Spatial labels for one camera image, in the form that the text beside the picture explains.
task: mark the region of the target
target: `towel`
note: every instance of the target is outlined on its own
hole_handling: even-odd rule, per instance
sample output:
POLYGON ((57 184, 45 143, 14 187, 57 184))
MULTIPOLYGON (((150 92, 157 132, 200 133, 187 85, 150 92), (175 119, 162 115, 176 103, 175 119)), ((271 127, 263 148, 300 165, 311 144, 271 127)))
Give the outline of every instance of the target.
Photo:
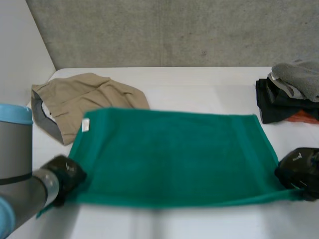
POLYGON ((69 157, 88 174, 68 198, 139 208, 298 200, 255 115, 99 109, 84 115, 69 157))
POLYGON ((272 67, 282 81, 296 87, 307 99, 319 102, 319 62, 298 61, 280 63, 272 67))
POLYGON ((274 85, 276 85, 279 89, 283 90, 288 97, 292 99, 304 100, 306 97, 302 95, 302 93, 292 85, 284 82, 282 79, 277 77, 273 72, 268 74, 268 78, 272 81, 274 85))

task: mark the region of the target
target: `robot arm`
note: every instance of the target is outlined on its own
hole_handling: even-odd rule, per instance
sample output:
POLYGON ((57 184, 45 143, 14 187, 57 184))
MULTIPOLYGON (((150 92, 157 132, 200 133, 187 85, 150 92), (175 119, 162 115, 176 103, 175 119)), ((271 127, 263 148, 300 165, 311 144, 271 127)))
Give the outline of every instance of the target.
POLYGON ((28 179, 0 185, 0 239, 8 237, 47 205, 62 206, 67 194, 85 178, 79 165, 61 155, 28 179))

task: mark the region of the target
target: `white table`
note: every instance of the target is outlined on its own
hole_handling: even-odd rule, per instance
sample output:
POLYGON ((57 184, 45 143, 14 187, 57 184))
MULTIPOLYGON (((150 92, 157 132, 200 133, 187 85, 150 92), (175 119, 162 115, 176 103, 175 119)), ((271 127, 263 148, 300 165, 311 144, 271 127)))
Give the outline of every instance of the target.
MULTIPOLYGON (((59 70, 52 79, 93 72, 142 90, 155 110, 259 117, 254 84, 270 71, 270 67, 81 68, 59 70)), ((281 122, 262 127, 279 159, 297 147, 319 147, 317 125, 281 122)), ((34 124, 34 168, 55 155, 67 155, 70 148, 34 124)), ((318 214, 318 202, 164 211, 69 205, 31 219, 10 238, 312 239, 318 238, 318 214)))

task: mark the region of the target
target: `towel tag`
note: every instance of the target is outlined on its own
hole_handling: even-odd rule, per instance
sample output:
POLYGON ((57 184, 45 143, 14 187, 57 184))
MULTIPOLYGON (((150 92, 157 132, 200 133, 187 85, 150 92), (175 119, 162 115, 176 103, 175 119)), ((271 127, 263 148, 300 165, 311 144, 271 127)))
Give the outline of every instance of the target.
POLYGON ((89 128, 90 128, 90 119, 88 118, 82 119, 82 132, 89 131, 89 128))

